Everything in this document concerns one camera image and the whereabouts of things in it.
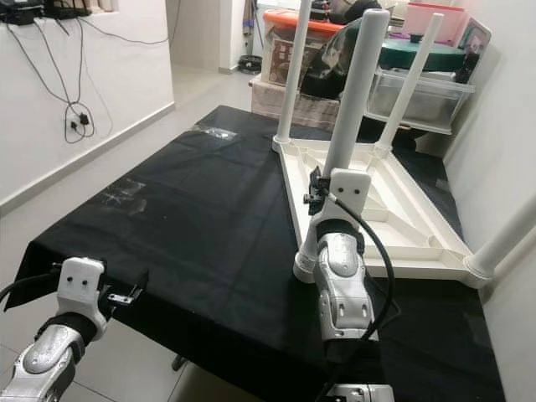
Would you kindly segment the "white plastic table leg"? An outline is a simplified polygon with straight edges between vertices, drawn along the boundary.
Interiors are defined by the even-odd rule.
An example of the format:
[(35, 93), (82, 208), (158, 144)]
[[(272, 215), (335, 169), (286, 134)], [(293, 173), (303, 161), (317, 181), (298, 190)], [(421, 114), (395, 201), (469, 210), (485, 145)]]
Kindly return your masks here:
[(385, 123), (382, 134), (380, 134), (379, 140), (374, 144), (374, 154), (378, 158), (387, 158), (390, 156), (392, 142), (394, 141), (395, 135), (397, 135), (399, 123), (405, 117), (407, 105), (410, 103), (410, 99), (412, 99), (412, 95), (419, 83), (419, 77), (424, 72), (426, 59), (431, 54), (436, 38), (439, 37), (444, 17), (441, 13), (433, 13), (429, 26), (426, 27), (425, 33), (419, 39), (419, 47), (412, 65), (407, 70), (405, 82), (401, 89), (399, 89), (397, 100), (394, 101), (394, 106), (392, 106), (391, 114)]
[[(373, 76), (378, 68), (380, 46), (385, 39), (390, 20), (386, 10), (367, 10), (360, 19), (360, 30), (353, 47), (351, 69), (342, 92), (340, 111), (332, 139), (327, 149), (327, 157), (322, 164), (322, 171), (330, 175), (333, 169), (351, 169), (353, 149), (357, 144), (365, 102), (370, 95)], [(318, 242), (314, 240), (311, 225), (307, 226), (307, 236), (295, 257), (295, 277), (307, 284), (314, 282), (319, 254)]]
[(300, 80), (302, 80), (302, 66), (305, 62), (305, 45), (307, 30), (309, 30), (310, 12), (313, 0), (300, 0), (297, 26), (292, 38), (290, 69), (288, 69), (287, 82), (283, 96), (283, 104), (279, 118), (278, 131), (273, 137), (273, 149), (282, 153), (282, 148), (291, 142), (292, 117), (297, 107)]
[(495, 276), (497, 266), (536, 229), (536, 193), (525, 200), (520, 210), (478, 252), (464, 258), (472, 275), (469, 287), (482, 288)]

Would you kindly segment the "black tablecloth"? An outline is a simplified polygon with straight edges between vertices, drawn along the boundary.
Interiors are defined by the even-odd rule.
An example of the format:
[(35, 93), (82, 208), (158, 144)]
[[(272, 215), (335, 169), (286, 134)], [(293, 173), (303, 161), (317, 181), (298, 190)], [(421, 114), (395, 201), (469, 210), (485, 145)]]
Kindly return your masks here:
[[(257, 398), (312, 402), (330, 371), (317, 288), (291, 271), (298, 244), (271, 148), (276, 120), (222, 105), (198, 124), (238, 136), (185, 131), (117, 179), (146, 184), (141, 214), (105, 207), (102, 190), (30, 241), (16, 275), (87, 256), (126, 290), (150, 271), (118, 322)], [(474, 288), (398, 279), (395, 300), (401, 317), (379, 347), (397, 402), (506, 402)]]

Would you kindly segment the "flat clear tape patch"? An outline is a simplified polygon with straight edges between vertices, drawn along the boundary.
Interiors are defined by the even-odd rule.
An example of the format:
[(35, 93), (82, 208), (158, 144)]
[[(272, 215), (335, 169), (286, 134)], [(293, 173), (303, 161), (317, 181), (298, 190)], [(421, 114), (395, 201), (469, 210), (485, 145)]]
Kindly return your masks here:
[(123, 178), (100, 192), (100, 203), (127, 215), (141, 214), (148, 202), (141, 196), (145, 183)]

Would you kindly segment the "white plastic table top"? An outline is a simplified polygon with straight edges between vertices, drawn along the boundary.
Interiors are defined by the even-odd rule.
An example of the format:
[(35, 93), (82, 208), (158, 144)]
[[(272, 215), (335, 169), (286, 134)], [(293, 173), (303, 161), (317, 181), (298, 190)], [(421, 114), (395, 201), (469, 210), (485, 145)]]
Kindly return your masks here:
[[(299, 245), (310, 233), (312, 217), (305, 204), (310, 173), (324, 165), (329, 146), (327, 141), (298, 138), (273, 144)], [(356, 144), (351, 169), (370, 176), (361, 218), (379, 235), (397, 278), (458, 281), (476, 290), (492, 281), (492, 273), (477, 267), (470, 248), (394, 154), (372, 144)]]

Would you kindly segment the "patterned cloth covered bench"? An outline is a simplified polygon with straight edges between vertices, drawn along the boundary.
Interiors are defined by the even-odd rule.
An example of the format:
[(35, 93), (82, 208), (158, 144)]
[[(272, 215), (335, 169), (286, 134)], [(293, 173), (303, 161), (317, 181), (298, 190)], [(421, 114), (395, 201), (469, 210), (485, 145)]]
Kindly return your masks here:
[[(251, 87), (251, 111), (265, 117), (278, 119), (282, 114), (285, 88), (257, 75), (249, 81)], [(332, 131), (338, 117), (338, 100), (298, 93), (291, 123), (314, 129)]]

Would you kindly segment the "crumpled clear tape piece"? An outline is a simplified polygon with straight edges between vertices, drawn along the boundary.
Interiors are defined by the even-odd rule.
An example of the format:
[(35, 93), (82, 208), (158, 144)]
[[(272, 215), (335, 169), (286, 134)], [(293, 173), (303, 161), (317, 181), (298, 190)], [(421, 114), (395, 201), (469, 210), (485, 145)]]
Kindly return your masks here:
[(191, 130), (208, 135), (208, 137), (217, 137), (218, 139), (223, 139), (223, 141), (231, 141), (231, 139), (234, 139), (238, 136), (236, 131), (219, 129), (218, 127), (213, 126), (204, 126), (204, 124), (195, 124)]

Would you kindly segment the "brown printed carton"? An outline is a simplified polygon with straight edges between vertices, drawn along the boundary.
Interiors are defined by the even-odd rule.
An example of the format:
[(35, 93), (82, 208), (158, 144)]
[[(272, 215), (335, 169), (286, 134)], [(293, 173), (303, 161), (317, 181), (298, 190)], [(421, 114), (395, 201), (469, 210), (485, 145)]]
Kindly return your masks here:
[(265, 79), (272, 84), (286, 85), (291, 68), (291, 58), (292, 41), (281, 38), (272, 39), (267, 78)]

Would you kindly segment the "shiny black plastic bag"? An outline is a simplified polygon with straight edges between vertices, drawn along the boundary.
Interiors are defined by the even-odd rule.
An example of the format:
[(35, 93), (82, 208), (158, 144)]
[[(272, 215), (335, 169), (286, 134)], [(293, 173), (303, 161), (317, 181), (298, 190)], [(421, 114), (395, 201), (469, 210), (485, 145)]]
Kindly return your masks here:
[(300, 83), (303, 95), (337, 100), (341, 95), (348, 71), (351, 69), (353, 47), (360, 30), (360, 19), (367, 10), (382, 8), (378, 0), (328, 0), (328, 20), (341, 24), (321, 49), (310, 58)]

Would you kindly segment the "clear plastic food container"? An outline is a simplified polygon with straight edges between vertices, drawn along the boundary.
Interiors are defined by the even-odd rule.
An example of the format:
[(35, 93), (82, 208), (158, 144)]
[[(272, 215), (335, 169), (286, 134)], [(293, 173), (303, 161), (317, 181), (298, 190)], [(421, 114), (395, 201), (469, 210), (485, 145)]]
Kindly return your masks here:
[[(368, 95), (365, 117), (386, 122), (406, 77), (407, 70), (378, 70)], [(410, 129), (451, 135), (456, 115), (476, 89), (475, 85), (455, 83), (445, 73), (424, 73), (399, 123)]]

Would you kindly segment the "clear bin with orange lid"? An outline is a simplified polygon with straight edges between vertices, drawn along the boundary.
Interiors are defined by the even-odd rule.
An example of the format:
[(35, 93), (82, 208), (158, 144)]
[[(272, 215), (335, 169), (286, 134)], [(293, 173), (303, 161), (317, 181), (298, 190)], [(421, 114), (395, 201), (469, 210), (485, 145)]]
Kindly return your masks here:
[[(287, 39), (287, 41), (292, 41), (297, 26), (298, 15), (297, 11), (292, 10), (267, 10), (264, 12), (263, 19), (265, 22), (265, 48), (263, 73), (261, 73), (261, 76), (263, 76), (265, 80), (265, 78), (267, 78), (272, 39), (281, 38)], [(303, 62), (301, 68), (302, 73), (305, 73), (307, 68), (309, 68), (309, 64), (312, 62), (314, 54), (316, 54), (319, 49), (322, 49), (322, 47), (332, 39), (333, 35), (342, 28), (343, 26), (341, 24), (315, 22), (313, 19), (310, 20), (309, 27), (307, 27), (305, 62)]]

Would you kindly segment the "dark green tray with label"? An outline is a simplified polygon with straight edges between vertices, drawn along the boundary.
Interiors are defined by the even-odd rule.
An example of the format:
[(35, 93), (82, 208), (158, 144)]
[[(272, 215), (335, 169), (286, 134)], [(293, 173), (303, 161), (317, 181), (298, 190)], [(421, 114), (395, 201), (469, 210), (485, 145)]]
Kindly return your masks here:
[(458, 43), (462, 50), (463, 61), (461, 68), (455, 73), (455, 82), (458, 84), (470, 83), (471, 77), (480, 65), (482, 55), (487, 50), (492, 39), (492, 31), (486, 24), (478, 22), (475, 17), (468, 19), (466, 30)]

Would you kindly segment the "black set-top box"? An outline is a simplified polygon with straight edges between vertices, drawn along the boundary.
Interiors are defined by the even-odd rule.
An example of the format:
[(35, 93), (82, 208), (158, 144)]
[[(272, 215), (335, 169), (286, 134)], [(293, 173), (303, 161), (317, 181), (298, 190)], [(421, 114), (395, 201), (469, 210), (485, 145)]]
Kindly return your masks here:
[(0, 0), (1, 23), (23, 26), (43, 15), (44, 0)]

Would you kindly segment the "black wifi router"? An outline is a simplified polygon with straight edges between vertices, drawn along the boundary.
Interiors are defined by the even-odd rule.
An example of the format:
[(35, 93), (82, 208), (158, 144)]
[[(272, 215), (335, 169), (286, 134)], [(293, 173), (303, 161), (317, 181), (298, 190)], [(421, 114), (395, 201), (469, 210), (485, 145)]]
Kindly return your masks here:
[(42, 0), (44, 16), (52, 19), (72, 19), (91, 15), (89, 0)]

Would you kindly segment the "black wall power plug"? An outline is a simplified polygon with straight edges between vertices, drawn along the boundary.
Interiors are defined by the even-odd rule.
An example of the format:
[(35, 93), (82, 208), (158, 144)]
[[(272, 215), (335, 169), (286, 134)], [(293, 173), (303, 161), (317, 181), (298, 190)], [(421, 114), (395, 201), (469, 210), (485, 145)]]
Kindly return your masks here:
[(95, 127), (93, 126), (93, 120), (89, 112), (76, 112), (70, 120), (70, 129), (77, 131), (84, 137), (90, 137)]

